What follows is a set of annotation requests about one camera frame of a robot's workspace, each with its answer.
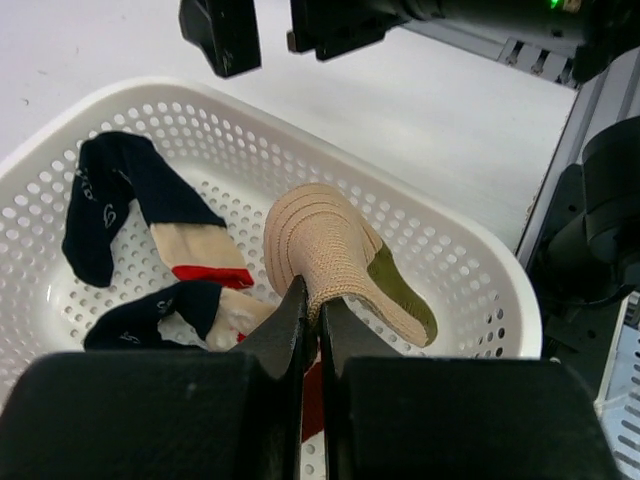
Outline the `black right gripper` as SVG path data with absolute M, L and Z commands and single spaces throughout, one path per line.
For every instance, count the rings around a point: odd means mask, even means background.
M 313 51 L 328 61 L 382 41 L 386 33 L 411 20 L 403 1 L 290 2 L 288 50 Z M 183 38 L 197 47 L 216 76 L 232 78 L 261 67 L 253 0 L 182 0 Z

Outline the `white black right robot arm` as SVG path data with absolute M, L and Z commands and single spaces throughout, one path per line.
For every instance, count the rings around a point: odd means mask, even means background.
M 639 48 L 635 1 L 294 1 L 290 12 L 288 49 L 320 61 L 409 23 L 466 26 L 506 31 L 544 53 L 562 51 L 557 82 L 583 87 Z M 217 76 L 260 67 L 253 2 L 184 1 L 178 18 L 183 38 Z M 614 309 L 639 288 L 639 118 L 623 111 L 594 136 L 576 134 L 574 143 L 527 263 L 546 338 L 584 317 L 612 324 Z

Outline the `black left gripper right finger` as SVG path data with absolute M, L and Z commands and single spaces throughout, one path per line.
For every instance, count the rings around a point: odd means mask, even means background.
M 322 306 L 330 479 L 617 479 L 583 382 L 540 360 L 404 356 Z

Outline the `navy patterned sock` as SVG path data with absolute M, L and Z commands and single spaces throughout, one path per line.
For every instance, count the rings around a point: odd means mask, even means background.
M 276 306 L 207 281 L 181 281 L 102 315 L 83 341 L 87 351 L 228 351 Z

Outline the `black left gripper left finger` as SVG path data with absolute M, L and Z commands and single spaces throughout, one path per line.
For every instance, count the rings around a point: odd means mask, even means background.
M 225 353 L 61 352 L 1 414 L 5 479 L 296 479 L 307 289 Z

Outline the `beige striped sock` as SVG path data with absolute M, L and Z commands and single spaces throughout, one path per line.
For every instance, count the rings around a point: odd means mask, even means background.
M 405 341 L 425 347 L 436 339 L 432 309 L 402 277 L 381 236 L 334 187 L 308 183 L 282 195 L 267 215 L 263 250 L 278 295 L 295 277 L 304 279 L 312 325 L 324 303 L 352 296 Z

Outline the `navy sock red toe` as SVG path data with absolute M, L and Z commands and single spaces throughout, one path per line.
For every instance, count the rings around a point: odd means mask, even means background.
M 111 244 L 137 203 L 162 263 L 181 280 L 253 286 L 225 219 L 164 160 L 153 143 L 126 132 L 85 141 L 72 183 L 62 252 L 74 274 L 110 285 Z

